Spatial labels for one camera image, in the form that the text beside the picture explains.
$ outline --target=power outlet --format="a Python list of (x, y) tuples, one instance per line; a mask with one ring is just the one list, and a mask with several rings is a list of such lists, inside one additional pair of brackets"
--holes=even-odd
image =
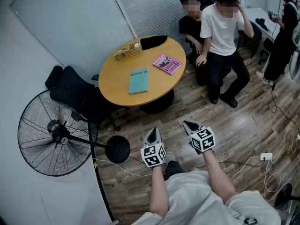
[(261, 154), (261, 161), (263, 160), (272, 160), (272, 153), (262, 153)]

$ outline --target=person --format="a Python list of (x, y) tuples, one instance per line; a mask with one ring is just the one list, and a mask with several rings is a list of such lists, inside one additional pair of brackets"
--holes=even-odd
[(208, 171), (184, 173), (167, 153), (152, 171), (150, 211), (133, 225), (280, 225), (279, 214), (258, 191), (238, 194), (212, 150), (202, 153)]
[[(192, 54), (189, 62), (195, 64), (196, 59), (203, 52), (204, 39), (200, 37), (201, 3), (199, 0), (180, 0), (187, 15), (179, 20), (179, 33), (183, 34), (186, 41), (190, 43)], [(200, 86), (207, 83), (207, 68), (205, 66), (197, 70), (197, 82)]]
[(292, 41), (294, 28), (298, 25), (298, 14), (292, 4), (293, 0), (283, 0), (285, 2), (284, 14), (282, 19), (273, 18), (273, 22), (280, 26), (279, 34), (274, 41), (274, 47), (269, 57), (268, 67), (264, 73), (256, 72), (256, 75), (265, 84), (274, 85), (280, 75), (284, 72), (289, 63), (291, 55), (296, 50)]
[[(200, 37), (204, 38), (202, 54), (197, 58), (196, 65), (208, 64), (208, 90), (211, 103), (217, 104), (218, 99), (236, 108), (235, 96), (248, 84), (249, 72), (234, 44), (236, 26), (247, 36), (254, 36), (252, 25), (242, 7), (240, 0), (215, 0), (202, 12)], [(223, 78), (231, 71), (237, 79), (229, 89), (220, 95)]]

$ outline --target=pink book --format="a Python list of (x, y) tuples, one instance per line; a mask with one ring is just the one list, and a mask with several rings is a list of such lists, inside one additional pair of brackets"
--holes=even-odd
[(181, 67), (182, 62), (163, 54), (153, 63), (153, 65), (166, 73), (173, 75)]

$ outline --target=fan pole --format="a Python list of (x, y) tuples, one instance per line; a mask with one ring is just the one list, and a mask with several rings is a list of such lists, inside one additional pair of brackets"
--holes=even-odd
[(70, 135), (68, 137), (68, 139), (69, 140), (74, 140), (74, 141), (77, 141), (77, 142), (80, 142), (80, 143), (89, 144), (89, 145), (94, 146), (94, 147), (96, 146), (96, 147), (100, 147), (100, 148), (106, 148), (106, 146), (103, 145), (103, 144), (99, 144), (99, 143), (96, 143), (96, 142), (91, 142), (91, 141), (88, 141), (88, 140), (84, 140), (80, 137), (75, 137), (75, 136), (72, 136), (72, 135)]

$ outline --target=fan guard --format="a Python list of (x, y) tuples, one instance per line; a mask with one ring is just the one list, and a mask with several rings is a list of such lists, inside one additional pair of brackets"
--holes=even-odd
[[(63, 94), (60, 97), (62, 102), (51, 99), (53, 91)], [(44, 175), (62, 176), (72, 173), (91, 154), (89, 144), (68, 139), (68, 136), (75, 136), (90, 141), (90, 128), (87, 121), (84, 121), (85, 117), (76, 121), (71, 116), (72, 112), (78, 111), (66, 104), (70, 97), (76, 98), (73, 107), (77, 110), (86, 102), (84, 96), (79, 96), (74, 90), (46, 90), (30, 101), (20, 118), (20, 151), (26, 162)]]

